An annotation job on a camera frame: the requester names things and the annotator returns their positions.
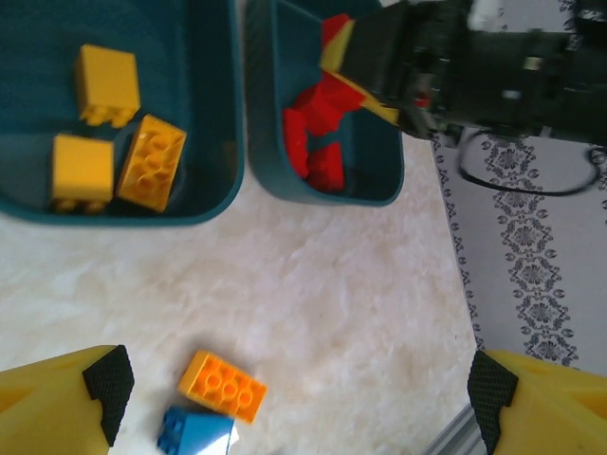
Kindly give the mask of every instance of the black rubber pad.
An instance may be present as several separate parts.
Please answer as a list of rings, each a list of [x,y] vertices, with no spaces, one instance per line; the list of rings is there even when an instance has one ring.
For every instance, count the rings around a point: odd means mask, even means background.
[[[502,431],[500,410],[509,407],[519,378],[482,351],[474,356],[468,379],[468,395],[481,429],[487,453],[495,451]]]
[[[84,370],[83,377],[91,399],[101,401],[101,429],[111,447],[116,442],[120,422],[135,385],[126,348],[117,346]]]

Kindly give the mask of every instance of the teal plastic bin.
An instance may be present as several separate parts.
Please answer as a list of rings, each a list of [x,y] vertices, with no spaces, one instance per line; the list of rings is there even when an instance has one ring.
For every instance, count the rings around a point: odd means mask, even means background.
[[[338,140],[345,189],[322,193],[291,167],[283,141],[282,111],[321,79],[322,21],[357,18],[381,8],[377,0],[251,0],[247,9],[247,104],[251,166],[261,184],[282,199],[313,204],[383,206],[402,188],[401,133],[366,110],[347,114],[339,130],[311,137],[310,151]]]
[[[141,110],[123,130],[78,120],[73,70],[85,43],[136,54]],[[2,0],[0,210],[40,223],[86,226],[211,219],[242,182],[242,87],[234,0]],[[115,198],[99,216],[51,213],[54,136],[113,140],[118,180],[145,114],[188,133],[167,210],[156,214]]]

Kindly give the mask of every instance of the red lego brick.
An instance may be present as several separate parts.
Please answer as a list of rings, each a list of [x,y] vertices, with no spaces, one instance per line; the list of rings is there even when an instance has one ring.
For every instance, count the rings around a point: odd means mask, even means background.
[[[325,48],[329,42],[335,38],[341,28],[350,21],[350,16],[347,14],[339,14],[329,17],[322,22],[322,48]]]
[[[343,113],[360,109],[366,98],[363,93],[326,71],[322,72],[321,91],[324,98]]]
[[[302,92],[295,102],[295,109],[302,113],[305,127],[312,136],[328,135],[340,128],[343,112],[324,97],[318,83]]]
[[[345,186],[341,146],[338,142],[320,149],[307,159],[310,175],[307,183],[318,191],[341,191]]]
[[[307,132],[302,113],[294,109],[283,111],[283,137],[288,159],[297,175],[306,178],[307,169]]]

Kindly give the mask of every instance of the orange lego brick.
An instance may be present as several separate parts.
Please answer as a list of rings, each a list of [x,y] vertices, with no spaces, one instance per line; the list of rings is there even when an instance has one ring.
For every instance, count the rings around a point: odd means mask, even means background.
[[[162,212],[186,141],[186,132],[153,116],[145,116],[131,143],[117,196]]]
[[[221,358],[198,351],[177,389],[207,408],[252,424],[267,387]]]

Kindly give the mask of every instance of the black robotic arm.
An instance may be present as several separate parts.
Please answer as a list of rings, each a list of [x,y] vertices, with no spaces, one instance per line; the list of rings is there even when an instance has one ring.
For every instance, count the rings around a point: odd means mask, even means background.
[[[607,0],[579,0],[577,34],[469,29],[472,0],[401,1],[358,18],[339,73],[428,138],[474,126],[607,144]]]

